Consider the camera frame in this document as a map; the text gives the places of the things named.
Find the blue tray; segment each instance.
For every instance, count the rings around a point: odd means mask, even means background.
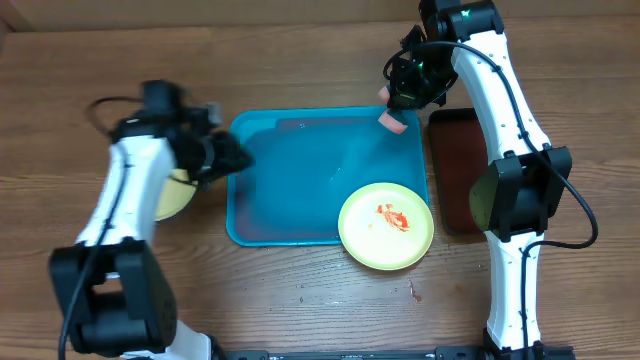
[[[340,244],[338,215],[359,188],[396,183],[427,202],[420,122],[404,133],[378,122],[385,107],[259,110],[231,133],[255,164],[228,177],[227,231],[243,246]]]

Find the black mount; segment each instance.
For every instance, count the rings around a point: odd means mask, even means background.
[[[66,317],[80,272],[91,247],[78,244],[53,251],[49,273]],[[94,286],[118,273],[122,291],[99,294]],[[117,357],[127,351],[161,353],[176,334],[173,292],[146,241],[125,238],[102,246],[78,301],[69,338],[75,351]]]
[[[540,153],[565,179],[569,177],[569,149],[546,146]],[[471,188],[471,214],[480,230],[493,231],[503,242],[525,232],[542,234],[558,209],[563,190],[562,182],[535,154],[508,152],[493,161]]]

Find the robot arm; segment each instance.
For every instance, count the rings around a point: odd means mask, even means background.
[[[536,123],[509,61],[507,38],[504,33],[487,31],[470,35],[465,41],[485,55],[495,59],[507,76],[518,102],[522,117],[526,119],[525,128],[538,151],[544,151],[549,138]],[[487,145],[489,164],[501,160],[506,153],[518,155],[530,154],[531,150],[521,138],[513,108],[502,81],[491,67],[476,55],[464,49],[454,49],[451,63],[464,83],[471,97],[473,107]],[[487,321],[487,332],[499,349],[522,349],[522,318],[520,316],[520,268],[522,266],[521,249],[529,244],[543,240],[544,234],[535,231],[513,235],[508,242],[501,241],[493,231],[485,231],[491,255],[491,312]],[[529,344],[533,346],[540,340],[536,318],[536,275],[538,253],[534,248],[527,261],[527,326]]]
[[[392,109],[421,108],[432,102],[442,106],[452,83],[458,77],[464,82],[484,134],[489,162],[469,194],[472,215],[487,237],[491,255],[492,303],[485,346],[494,353],[517,354],[525,348],[520,302],[522,252],[543,240],[563,185],[533,156],[534,149],[523,139],[505,84],[493,65],[475,52],[500,66],[532,147],[565,178],[571,156],[566,148],[551,147],[531,114],[509,61],[504,26],[493,3],[422,0],[420,14],[426,36],[419,26],[414,27],[401,41],[403,51],[385,67],[387,76],[386,69],[393,65],[387,105]],[[449,44],[429,46],[429,42]],[[475,51],[445,46],[451,42]],[[400,57],[403,53],[409,54],[407,59]],[[535,310],[539,250],[533,248],[526,263],[526,347],[540,344]]]
[[[174,168],[186,170],[191,184],[207,184],[244,169],[251,159],[228,133],[212,132],[219,125],[213,121],[217,107],[186,108],[181,98],[174,84],[143,84],[143,109],[110,133],[109,173],[88,225],[75,246],[51,255],[54,290],[77,352],[165,360],[224,358],[213,338],[177,320],[175,298],[150,250],[155,212]],[[89,272],[83,278],[85,267]],[[122,291],[93,290],[113,278],[120,279]]]

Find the wood grain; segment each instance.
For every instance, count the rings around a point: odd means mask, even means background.
[[[136,95],[139,82],[182,83],[202,101],[241,112],[376,103],[382,65],[412,23],[9,34],[0,57],[0,357],[51,359],[61,322],[46,264],[93,210],[107,144],[82,110]],[[538,312],[543,340],[580,359],[640,353],[640,21],[637,17],[506,22],[530,107],[574,157],[571,180],[598,216],[601,238],[580,252],[544,249]],[[461,84],[447,108],[468,106]],[[115,121],[133,110],[109,106]],[[430,110],[422,116],[426,119]],[[160,223],[154,251],[180,317],[228,349],[428,349],[473,344],[489,312],[482,237],[442,230],[405,271],[380,273],[341,247],[247,249],[225,230],[225,184]],[[582,241],[568,196],[548,237]],[[409,280],[423,297],[416,302]],[[70,358],[79,358],[69,353]]]
[[[463,3],[477,0],[462,0]],[[503,17],[639,15],[636,0],[494,0]],[[419,0],[0,0],[16,31],[419,21]]]

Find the wall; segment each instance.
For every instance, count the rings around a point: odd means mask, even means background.
[[[495,2],[503,17],[640,14],[638,0]],[[418,3],[419,0],[0,0],[0,14],[16,31],[63,31],[417,21]]]

